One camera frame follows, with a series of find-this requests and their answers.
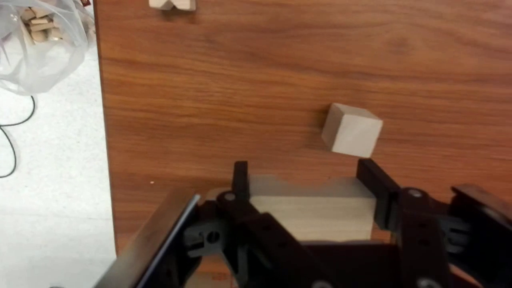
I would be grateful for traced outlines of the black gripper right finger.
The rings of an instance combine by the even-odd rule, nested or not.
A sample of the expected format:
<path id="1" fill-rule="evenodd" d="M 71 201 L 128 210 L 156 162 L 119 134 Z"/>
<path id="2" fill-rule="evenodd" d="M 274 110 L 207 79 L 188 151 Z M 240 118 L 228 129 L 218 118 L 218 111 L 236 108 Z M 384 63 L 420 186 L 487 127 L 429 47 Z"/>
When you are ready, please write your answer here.
<path id="1" fill-rule="evenodd" d="M 375 159 L 357 162 L 357 178 L 376 196 L 375 222 L 392 233 L 402 288 L 452 288 L 452 271 L 432 198 L 400 186 Z"/>

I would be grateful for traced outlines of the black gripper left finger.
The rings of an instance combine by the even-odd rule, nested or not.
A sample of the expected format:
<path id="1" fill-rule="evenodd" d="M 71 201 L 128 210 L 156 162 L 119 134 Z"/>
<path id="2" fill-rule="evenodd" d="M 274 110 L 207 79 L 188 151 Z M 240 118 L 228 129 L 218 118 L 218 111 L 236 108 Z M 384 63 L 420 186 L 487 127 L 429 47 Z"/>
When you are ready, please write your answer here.
<path id="1" fill-rule="evenodd" d="M 271 214 L 252 201 L 248 162 L 236 161 L 231 188 L 216 198 L 228 218 L 224 257 L 240 288 L 312 288 L 316 257 Z"/>

